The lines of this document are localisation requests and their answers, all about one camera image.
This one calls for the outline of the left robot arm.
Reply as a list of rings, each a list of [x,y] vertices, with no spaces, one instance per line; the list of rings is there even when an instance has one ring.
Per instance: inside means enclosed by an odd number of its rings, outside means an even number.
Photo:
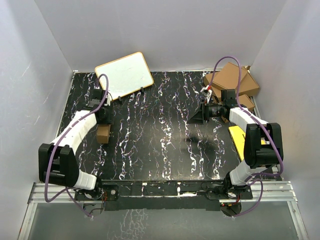
[[[51,143],[38,149],[38,171],[41,182],[85,190],[93,200],[103,195],[97,177],[80,170],[76,152],[89,131],[97,125],[112,123],[113,106],[108,93],[95,88],[89,99],[75,112],[73,119]]]

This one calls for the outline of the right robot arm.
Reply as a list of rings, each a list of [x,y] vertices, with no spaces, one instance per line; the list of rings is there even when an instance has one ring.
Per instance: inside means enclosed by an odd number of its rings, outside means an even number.
[[[233,199],[244,193],[249,182],[257,175],[275,165],[283,164],[281,126],[269,123],[253,115],[239,102],[235,89],[225,89],[220,103],[211,103],[212,91],[206,86],[200,91],[204,95],[197,111],[188,119],[188,124],[202,125],[214,117],[223,117],[238,126],[244,133],[243,160],[228,172],[222,183],[207,186],[205,191],[225,195]]]

